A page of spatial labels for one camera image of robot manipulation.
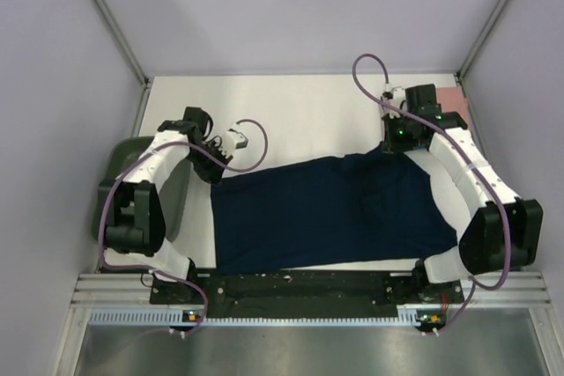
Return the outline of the navy blue t-shirt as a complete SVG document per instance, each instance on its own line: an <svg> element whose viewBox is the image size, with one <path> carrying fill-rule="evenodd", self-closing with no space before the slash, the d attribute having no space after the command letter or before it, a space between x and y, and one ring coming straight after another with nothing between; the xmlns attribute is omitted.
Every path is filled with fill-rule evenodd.
<svg viewBox="0 0 564 376"><path fill-rule="evenodd" d="M423 259L457 244L429 175L381 147L226 178L211 207L216 267L228 275Z"/></svg>

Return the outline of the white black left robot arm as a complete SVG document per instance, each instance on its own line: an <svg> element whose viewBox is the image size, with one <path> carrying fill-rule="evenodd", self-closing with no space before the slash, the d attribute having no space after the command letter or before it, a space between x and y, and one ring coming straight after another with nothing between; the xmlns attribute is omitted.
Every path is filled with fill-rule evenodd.
<svg viewBox="0 0 564 376"><path fill-rule="evenodd" d="M100 265L110 272L144 272L169 283L187 303L204 293L195 264L169 239L185 201L191 172L209 184L221 182L234 153L248 145L239 123L213 136L212 117L186 107L179 120L165 120L137 159L98 186L96 240Z"/></svg>

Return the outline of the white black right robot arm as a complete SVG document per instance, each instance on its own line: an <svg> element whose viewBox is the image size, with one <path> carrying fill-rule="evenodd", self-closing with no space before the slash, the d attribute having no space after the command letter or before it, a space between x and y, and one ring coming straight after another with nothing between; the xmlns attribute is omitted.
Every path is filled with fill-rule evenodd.
<svg viewBox="0 0 564 376"><path fill-rule="evenodd" d="M435 85L404 89L385 85L380 97L384 146L390 153L424 149L449 174L471 213L455 247L416 262L413 295L424 302L439 296L447 283L534 263L543 209L524 200L494 171L475 144L458 112L445 112Z"/></svg>

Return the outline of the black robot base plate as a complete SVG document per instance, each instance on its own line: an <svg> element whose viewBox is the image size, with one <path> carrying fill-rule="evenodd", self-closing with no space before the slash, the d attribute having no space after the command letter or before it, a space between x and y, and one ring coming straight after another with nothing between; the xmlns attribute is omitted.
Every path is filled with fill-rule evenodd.
<svg viewBox="0 0 564 376"><path fill-rule="evenodd" d="M433 309L464 301L459 282L418 291L411 274L368 270L277 270L224 275L215 269L189 274L209 302L211 318L395 317L397 307Z"/></svg>

